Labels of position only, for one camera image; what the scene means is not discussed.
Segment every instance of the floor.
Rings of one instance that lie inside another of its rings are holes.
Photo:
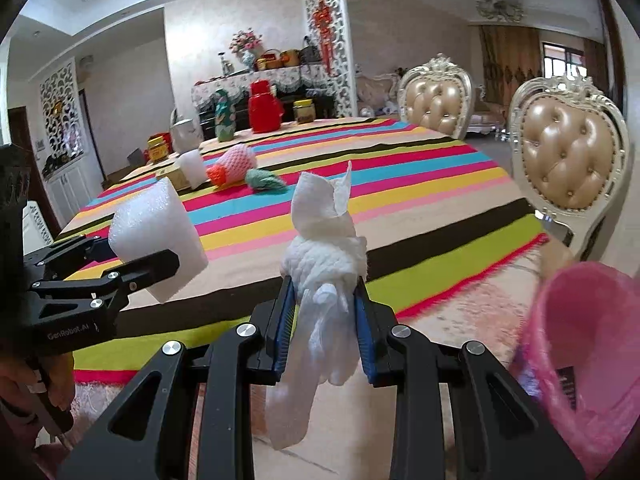
[[[465,142],[471,145],[479,152],[490,156],[497,162],[510,176],[513,176],[513,167],[511,165],[511,148],[510,143],[495,139],[495,134],[475,134],[469,133],[465,137]]]

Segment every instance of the red thermos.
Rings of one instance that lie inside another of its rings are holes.
[[[258,79],[251,83],[249,97],[249,124],[254,134],[265,134],[280,129],[284,108],[271,94],[269,81]]]

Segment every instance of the metal screw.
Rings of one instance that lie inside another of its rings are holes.
[[[181,348],[182,345],[179,341],[167,341],[162,345],[162,353],[164,355],[176,355]]]
[[[391,333],[395,337],[405,338],[411,335],[411,329],[407,325],[396,325],[391,329]]]
[[[240,337],[249,337],[250,335],[255,334],[255,325],[251,323],[242,323],[238,328],[236,328],[236,333]]]
[[[469,341],[466,344],[466,349],[470,354],[481,355],[484,353],[484,345],[479,341]]]

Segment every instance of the glass jar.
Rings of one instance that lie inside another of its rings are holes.
[[[164,137],[154,137],[148,140],[149,160],[155,164],[165,160],[169,156],[169,148],[164,142]]]
[[[302,99],[293,103],[293,113],[298,124],[312,123],[316,120],[316,107],[313,99]]]

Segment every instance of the rainbow striped blanket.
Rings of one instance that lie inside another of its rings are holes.
[[[241,132],[224,145],[204,143],[206,164],[236,142],[250,145],[260,167],[279,174],[287,189],[254,193],[245,184],[204,184],[182,192],[209,266],[162,306],[168,327],[175,329],[75,352],[78,381],[126,382],[167,338],[187,345],[210,342],[256,304],[274,298],[281,256],[296,234],[289,209],[301,171],[335,178],[352,161],[349,211],[358,235],[367,237],[367,290],[401,318],[420,316],[544,239],[504,170],[468,144],[421,126],[351,118],[261,136]],[[61,238],[106,236],[118,204],[151,186],[157,168],[140,168],[102,193]],[[97,277],[119,263],[93,264],[71,279]],[[159,308],[145,290],[130,300],[129,310]],[[189,313],[203,306],[210,322],[222,323],[190,326]]]

